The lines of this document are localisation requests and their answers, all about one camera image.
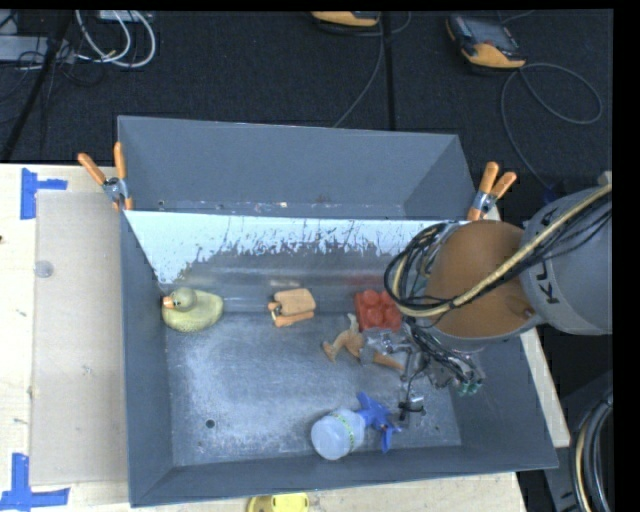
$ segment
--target plastic bottle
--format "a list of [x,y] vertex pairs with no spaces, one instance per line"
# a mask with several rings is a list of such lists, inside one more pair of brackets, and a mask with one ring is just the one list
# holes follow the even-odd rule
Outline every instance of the plastic bottle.
[[389,410],[382,404],[358,393],[362,408],[352,411],[341,407],[316,421],[311,428],[311,443],[319,455],[327,460],[338,460],[362,445],[367,427],[382,432],[382,452],[391,446],[391,434],[400,428],[387,420]]
[[311,428],[315,450],[327,460],[338,460],[364,441],[364,418],[349,409],[340,408],[319,419]]

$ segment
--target red block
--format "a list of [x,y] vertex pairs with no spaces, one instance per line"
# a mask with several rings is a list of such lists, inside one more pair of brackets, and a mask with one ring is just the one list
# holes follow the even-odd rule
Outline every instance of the red block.
[[356,293],[354,303],[360,331],[373,327],[397,331],[402,327],[402,313],[386,290]]

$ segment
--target wire bundle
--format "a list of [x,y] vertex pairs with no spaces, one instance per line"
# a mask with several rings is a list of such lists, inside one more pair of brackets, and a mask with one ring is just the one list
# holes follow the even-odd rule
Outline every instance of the wire bundle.
[[587,412],[578,426],[578,437],[571,446],[571,477],[580,508],[592,512],[610,512],[603,484],[601,433],[613,414],[613,391]]
[[[431,297],[418,293],[420,288],[426,286],[437,248],[443,242],[442,235],[447,228],[452,227],[451,223],[431,226],[418,233],[405,250],[391,260],[384,273],[385,289],[405,316],[432,317],[460,308],[489,293],[497,286],[508,282],[533,265],[548,258],[567,254],[584,245],[611,220],[611,207],[597,219],[572,233],[570,231],[579,223],[584,222],[585,218],[594,211],[594,208],[607,202],[611,203],[610,193],[611,184],[599,187],[555,218],[545,229],[524,244],[511,258],[485,279],[456,297]],[[414,279],[413,284],[409,287],[408,282],[411,275],[414,275]]]
[[115,10],[113,11],[113,15],[118,21],[120,27],[122,28],[122,31],[125,37],[124,48],[119,52],[116,52],[116,50],[105,52],[102,48],[100,48],[95,43],[95,41],[89,34],[89,31],[87,30],[87,27],[84,23],[84,20],[82,19],[82,15],[80,14],[80,11],[76,10],[75,17],[76,17],[76,21],[78,22],[78,26],[82,31],[82,36],[84,40],[89,44],[91,49],[98,55],[98,57],[96,58],[89,55],[82,55],[80,53],[77,53],[76,56],[79,59],[86,60],[89,62],[95,62],[100,64],[113,64],[114,66],[119,66],[127,69],[141,68],[142,66],[146,66],[147,64],[149,64],[149,62],[151,62],[151,60],[156,54],[156,36],[153,32],[153,29],[151,28],[151,25],[145,19],[145,17],[140,13],[140,11],[128,11],[128,13],[132,20],[137,19],[140,21],[140,23],[142,23],[142,25],[146,29],[146,33],[148,34],[148,37],[151,43],[149,52],[143,59],[139,61],[135,61],[134,60],[135,56],[134,56],[133,59],[129,58],[128,62],[125,61],[125,58],[127,57],[129,52],[131,51],[131,48],[133,47],[132,38],[126,23],[124,22],[122,17],[118,14],[118,11],[115,11]]

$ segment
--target gray tray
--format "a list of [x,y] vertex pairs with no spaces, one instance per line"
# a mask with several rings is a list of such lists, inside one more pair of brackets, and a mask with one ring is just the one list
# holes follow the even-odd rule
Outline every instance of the gray tray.
[[[388,453],[373,429],[335,462],[310,444],[313,422],[358,409],[359,391],[397,410],[398,371],[346,351],[333,364],[321,343],[348,327],[356,291],[382,289],[407,237],[464,218],[474,190],[456,136],[135,117],[118,128],[136,201],[120,218],[133,506],[557,466],[519,338],[480,353],[487,380],[472,397],[418,381],[427,414]],[[222,319],[167,328],[161,297],[181,284],[223,296]],[[266,302],[297,286],[316,316],[275,328]]]

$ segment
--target rubber duck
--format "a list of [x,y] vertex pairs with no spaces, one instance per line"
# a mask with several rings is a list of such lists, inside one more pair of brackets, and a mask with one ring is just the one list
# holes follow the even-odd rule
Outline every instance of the rubber duck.
[[162,319],[180,332],[198,332],[212,326],[222,310],[222,297],[193,288],[177,288],[162,299]]

